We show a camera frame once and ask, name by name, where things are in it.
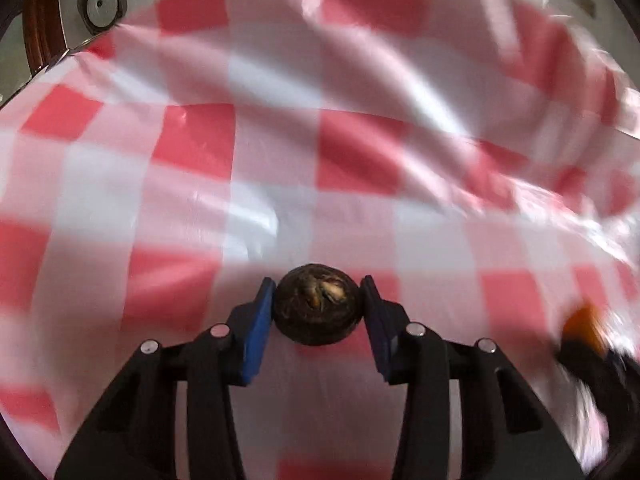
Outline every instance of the walnut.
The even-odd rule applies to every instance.
[[[344,272],[308,264],[288,272],[276,288],[273,320],[280,331],[305,345],[347,337],[362,318],[358,285]]]

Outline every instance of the round dark object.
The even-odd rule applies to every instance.
[[[288,272],[276,288],[273,320],[298,343],[338,342],[356,328],[361,317],[360,289],[341,270],[308,264]]]

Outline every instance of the white square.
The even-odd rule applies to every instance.
[[[482,286],[473,271],[403,274],[400,302],[411,320],[444,339],[473,344],[490,333]]]
[[[133,240],[147,161],[97,146],[69,146],[54,229],[76,237]]]
[[[2,384],[36,389],[42,382],[42,374],[38,369],[37,334],[31,318],[28,314],[13,312],[9,305],[1,306],[0,380]]]
[[[233,179],[314,186],[320,112],[236,106]]]
[[[158,60],[172,102],[229,103],[227,28],[158,39]]]
[[[225,264],[308,263],[316,191],[232,181],[223,247]]]
[[[72,206],[68,197],[64,192],[63,214]],[[96,208],[92,214],[103,212]],[[87,219],[90,213],[86,209],[82,213],[92,224]],[[31,303],[38,367],[46,377],[65,438],[75,433],[118,370],[115,347],[131,252],[131,240],[108,239],[99,229],[104,226],[91,225],[92,232],[65,229],[71,227],[59,222],[53,228]]]
[[[119,101],[112,95],[114,83],[111,79],[116,69],[114,63],[91,52],[80,52],[73,59],[77,66],[65,73],[62,80],[64,86],[101,103]]]
[[[571,126],[572,113],[566,105],[558,102],[550,102],[545,107],[538,126],[536,127],[531,153],[525,153],[536,162],[541,162],[547,166],[559,165],[558,156],[563,139]]]
[[[479,137],[486,123],[488,69],[436,40],[412,41],[407,79],[414,120],[450,135]]]
[[[612,256],[609,258],[603,258],[597,262],[596,268],[600,273],[602,287],[607,294],[609,305],[614,310],[617,308],[622,309],[628,304],[628,301],[626,300],[625,294],[622,290],[620,276],[615,268],[615,259]]]
[[[564,126],[562,106],[549,103],[540,89],[489,68],[485,73],[487,97],[481,138],[525,155],[548,162],[549,149],[556,147]]]
[[[532,270],[568,268],[570,260],[558,239],[558,227],[518,222],[517,232]]]
[[[402,200],[396,205],[395,224],[399,269],[447,272],[476,268],[462,216]]]
[[[110,74],[113,87],[106,101],[170,104],[158,58],[159,32],[123,25],[112,32],[116,57]]]
[[[306,25],[230,27],[229,86],[235,104],[321,108],[318,37]]]
[[[323,25],[322,108],[409,121],[419,106],[412,42],[361,27]]]
[[[343,356],[311,363],[299,359],[290,369],[295,373],[287,381],[281,456],[302,456],[316,463],[393,464],[406,399],[404,386],[389,387],[369,360]],[[372,477],[380,476],[337,474],[333,478]]]
[[[151,164],[143,184],[136,245],[219,253],[228,202],[228,182]]]
[[[579,115],[572,116],[558,137],[556,164],[578,166],[593,171],[596,161],[606,153],[598,142],[607,134],[600,117],[594,112],[582,110]]]
[[[580,291],[572,268],[559,264],[555,269],[535,269],[533,275],[545,309],[546,327],[558,338],[569,315],[578,307]]]
[[[243,465],[247,478],[278,478],[277,463],[285,439],[283,421],[289,413],[288,383],[296,369],[290,341],[276,333],[276,327],[272,326],[260,373],[251,387],[230,390],[234,425],[246,457]]]
[[[311,260],[339,269],[393,269],[394,203],[374,194],[320,192]]]
[[[13,130],[0,128],[0,200],[4,196],[11,173],[16,135]]]

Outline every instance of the red and white checkered tablecloth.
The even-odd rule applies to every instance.
[[[493,337],[577,445],[548,343],[580,298],[638,319],[637,95],[521,0],[158,1],[0,112],[2,414],[52,476],[142,340],[322,262]],[[389,478],[404,390],[362,325],[273,329],[232,396],[251,480]]]

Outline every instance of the black gripper frame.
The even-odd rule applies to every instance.
[[[461,480],[584,480],[555,422],[492,341],[466,346],[420,324],[408,329],[404,308],[382,300],[372,277],[360,290],[378,371],[408,384],[392,480],[447,480],[450,380],[460,383]]]
[[[609,349],[605,356],[579,340],[563,339],[556,355],[591,391],[609,427],[607,456],[588,480],[640,479],[640,366]]]
[[[258,373],[274,289],[265,278],[253,302],[235,307],[226,337],[207,330],[190,343],[139,348],[85,419],[55,480],[174,480],[177,381],[188,383],[191,480],[243,480],[228,386],[247,386]]]

